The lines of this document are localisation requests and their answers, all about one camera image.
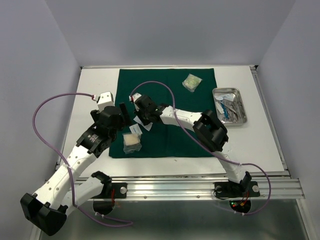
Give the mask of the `stainless steel instrument tray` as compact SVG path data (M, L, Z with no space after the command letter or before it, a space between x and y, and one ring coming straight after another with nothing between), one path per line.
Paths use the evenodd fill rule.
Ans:
M248 122L242 96L237 88L214 88L212 95L216 115L225 126L239 127Z

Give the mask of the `aluminium front rail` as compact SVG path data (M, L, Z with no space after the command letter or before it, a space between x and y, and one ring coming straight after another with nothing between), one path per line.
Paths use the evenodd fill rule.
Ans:
M272 200L304 199L301 183L288 176L271 176ZM225 176L113 177L114 183L127 183L125 201L210 201L215 184Z

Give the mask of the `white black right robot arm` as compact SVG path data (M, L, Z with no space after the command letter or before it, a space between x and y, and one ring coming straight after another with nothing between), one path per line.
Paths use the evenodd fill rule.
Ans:
M227 159L223 154L223 146L229 140L228 131L213 111L185 111L177 109L175 103L158 105L149 96L139 93L131 96L130 100L135 107L134 113L143 124L161 123L179 126L187 135L192 131L196 137L191 139L219 160L227 174L231 192L242 195L248 190L251 175L240 163Z

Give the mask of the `small white blue packet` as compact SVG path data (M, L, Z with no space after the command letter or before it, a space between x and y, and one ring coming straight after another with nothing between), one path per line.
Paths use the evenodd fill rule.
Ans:
M143 134L143 132L140 129L140 126L139 126L138 123L129 126L129 129L130 129L132 134L136 134L136 135L142 135Z

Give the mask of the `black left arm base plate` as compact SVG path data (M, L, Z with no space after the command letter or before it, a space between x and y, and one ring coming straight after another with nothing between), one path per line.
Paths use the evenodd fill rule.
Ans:
M127 197L128 184L126 182L112 182L104 184L101 192L93 199L125 199Z

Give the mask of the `green printed gauze packet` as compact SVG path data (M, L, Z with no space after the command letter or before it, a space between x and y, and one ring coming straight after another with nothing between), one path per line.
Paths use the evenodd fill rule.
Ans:
M194 92L203 80L193 74L189 74L182 85L190 92Z

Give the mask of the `blue plastic scalpel handle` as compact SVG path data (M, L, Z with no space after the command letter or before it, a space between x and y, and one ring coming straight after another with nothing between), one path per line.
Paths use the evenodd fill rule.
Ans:
M225 119L228 121L228 120L229 120L229 114L228 114L228 111L227 111L227 109L226 109L225 105L224 105L222 102L220 102L220 105L221 105L221 107L222 107L222 109L223 109L224 117L225 117Z

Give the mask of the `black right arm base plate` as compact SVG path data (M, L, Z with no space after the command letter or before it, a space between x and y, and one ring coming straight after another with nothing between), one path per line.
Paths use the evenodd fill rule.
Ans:
M231 181L215 182L213 192L219 199L242 198L246 197L247 194L249 194L249 197L257 198L261 195L256 181L251 181L245 188Z

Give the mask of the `clear bag beige gauze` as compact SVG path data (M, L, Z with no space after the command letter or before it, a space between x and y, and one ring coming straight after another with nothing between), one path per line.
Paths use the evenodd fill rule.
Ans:
M142 148L141 135L136 133L123 134L123 151L125 154L138 152Z

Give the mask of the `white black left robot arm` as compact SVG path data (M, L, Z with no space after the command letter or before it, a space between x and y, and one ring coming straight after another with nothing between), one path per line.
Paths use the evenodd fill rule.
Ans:
M117 132L131 123L124 103L90 114L94 123L76 141L69 156L62 159L64 163L42 187L20 199L25 218L48 236L56 234L68 215L87 200L97 196L113 200L118 192L112 178L101 171L75 185L82 172L116 140Z

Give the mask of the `long white blue pouch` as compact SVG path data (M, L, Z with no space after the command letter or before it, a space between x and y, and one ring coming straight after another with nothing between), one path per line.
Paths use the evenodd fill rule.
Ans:
M149 131L151 130L151 128L152 128L152 125L153 125L152 122L144 125L143 122L139 119L138 116L136 116L133 120L134 120L137 124L140 124L140 125L141 125L143 128L145 128L148 132L149 132Z

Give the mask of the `green surgical drape cloth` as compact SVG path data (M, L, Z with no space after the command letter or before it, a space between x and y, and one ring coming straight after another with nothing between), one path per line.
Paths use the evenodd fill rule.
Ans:
M194 92L190 92L182 82L189 74L202 79ZM135 106L129 101L135 90L149 96L156 104L175 103L177 109L188 112L215 111L213 89L217 87L215 71L209 69L120 69L118 75L115 104L125 103L130 118L135 117ZM109 156L121 158L197 158L210 157L211 154L197 145L186 133L174 125L154 123L150 131L142 129L140 151L124 153L123 134L126 127L117 133L116 140L109 148Z

